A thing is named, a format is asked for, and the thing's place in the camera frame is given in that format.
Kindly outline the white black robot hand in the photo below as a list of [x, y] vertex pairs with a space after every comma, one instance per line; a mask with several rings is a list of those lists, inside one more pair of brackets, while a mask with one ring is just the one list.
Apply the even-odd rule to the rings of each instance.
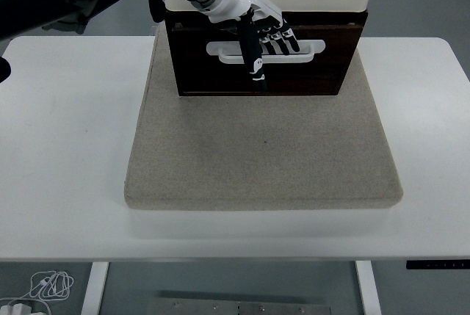
[[261, 47], [267, 46], [270, 54], [275, 53], [274, 45], [284, 55], [300, 50], [281, 9], [270, 0], [215, 0], [206, 14], [220, 28], [234, 28], [244, 65], [258, 92], [267, 90]]

